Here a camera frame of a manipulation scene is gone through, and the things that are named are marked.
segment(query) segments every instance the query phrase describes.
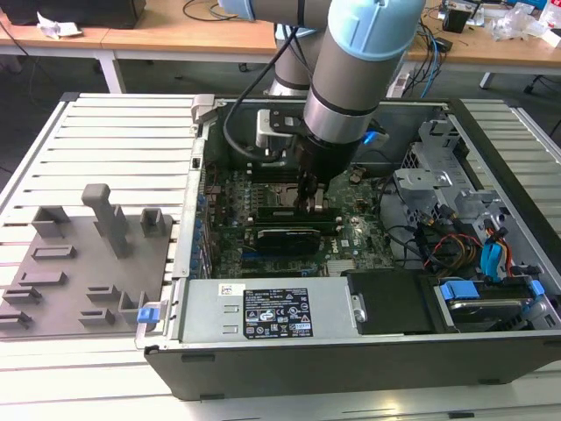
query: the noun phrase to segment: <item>warning label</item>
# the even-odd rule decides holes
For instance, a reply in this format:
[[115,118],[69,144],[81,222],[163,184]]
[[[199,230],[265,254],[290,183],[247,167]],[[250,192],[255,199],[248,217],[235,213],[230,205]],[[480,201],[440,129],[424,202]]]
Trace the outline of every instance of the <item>warning label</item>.
[[308,289],[245,290],[244,335],[248,339],[314,336]]

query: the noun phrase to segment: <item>metal bracket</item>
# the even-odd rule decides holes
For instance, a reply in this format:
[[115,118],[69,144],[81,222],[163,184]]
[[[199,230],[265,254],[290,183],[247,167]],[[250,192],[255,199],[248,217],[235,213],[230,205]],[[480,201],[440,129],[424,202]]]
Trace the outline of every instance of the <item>metal bracket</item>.
[[211,94],[201,94],[193,98],[191,117],[193,123],[200,125],[217,116],[215,97]]
[[270,120],[274,132],[296,134],[304,137],[311,135],[300,112],[271,110]]

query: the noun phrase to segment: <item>desk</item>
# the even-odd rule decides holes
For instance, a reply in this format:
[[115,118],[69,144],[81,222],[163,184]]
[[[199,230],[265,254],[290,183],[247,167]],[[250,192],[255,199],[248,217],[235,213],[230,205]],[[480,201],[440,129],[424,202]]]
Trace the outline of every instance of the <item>desk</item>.
[[[82,28],[84,36],[60,40],[47,38],[35,26],[12,25],[4,14],[0,19],[29,55],[98,59],[110,93],[125,92],[118,59],[263,63],[275,54],[273,24],[199,22],[183,15],[184,4],[147,0],[133,30]],[[204,7],[189,11],[205,16]],[[23,54],[1,30],[0,54]]]
[[[10,25],[5,15],[0,15],[0,19],[30,55],[98,59],[110,93],[125,92],[118,59],[263,63],[276,52],[272,24],[198,22],[183,15],[184,4],[184,0],[147,0],[146,10],[134,30],[84,28],[83,37],[58,41],[46,38],[34,26]],[[203,7],[198,5],[190,11],[204,16]],[[444,68],[486,73],[482,88],[488,87],[495,73],[561,75],[561,49],[552,48],[541,39],[495,42],[485,28],[466,27],[457,34],[442,32],[442,22],[426,13],[423,21],[437,36],[454,43]],[[424,44],[416,39],[404,71],[423,61],[425,51]],[[2,31],[0,54],[22,54]]]
[[[427,7],[439,4],[429,0]],[[442,31],[442,21],[423,13],[423,22],[435,34],[454,43],[448,53],[444,69],[452,71],[486,73],[480,84],[482,89],[489,87],[495,73],[523,75],[561,75],[561,48],[553,48],[544,40],[530,37],[494,41],[491,33],[482,27],[466,26],[462,33]],[[426,46],[417,37],[411,47],[407,62],[409,66],[423,61]]]

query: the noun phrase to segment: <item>black box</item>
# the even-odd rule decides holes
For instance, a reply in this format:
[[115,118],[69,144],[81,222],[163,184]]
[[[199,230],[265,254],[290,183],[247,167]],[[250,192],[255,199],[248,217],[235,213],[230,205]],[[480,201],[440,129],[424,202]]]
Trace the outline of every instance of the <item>black box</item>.
[[449,9],[446,11],[442,28],[447,32],[462,33],[471,15],[469,11]]
[[146,0],[0,0],[13,25],[37,24],[37,12],[56,22],[132,29]]

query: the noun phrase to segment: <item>connector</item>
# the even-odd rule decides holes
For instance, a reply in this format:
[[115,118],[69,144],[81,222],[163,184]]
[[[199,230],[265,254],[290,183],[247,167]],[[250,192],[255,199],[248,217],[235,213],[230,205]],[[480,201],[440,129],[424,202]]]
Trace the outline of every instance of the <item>connector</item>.
[[441,205],[440,208],[438,208],[438,211],[440,212],[440,215],[443,216],[443,218],[450,220],[458,219],[458,214],[456,213],[456,211],[446,204]]
[[486,230],[494,230],[494,224],[491,219],[484,219],[483,226],[485,227]]
[[493,242],[497,242],[500,239],[504,238],[507,234],[508,234],[508,229],[502,226],[499,229],[499,231],[494,232],[493,235],[489,237],[489,239],[492,240]]

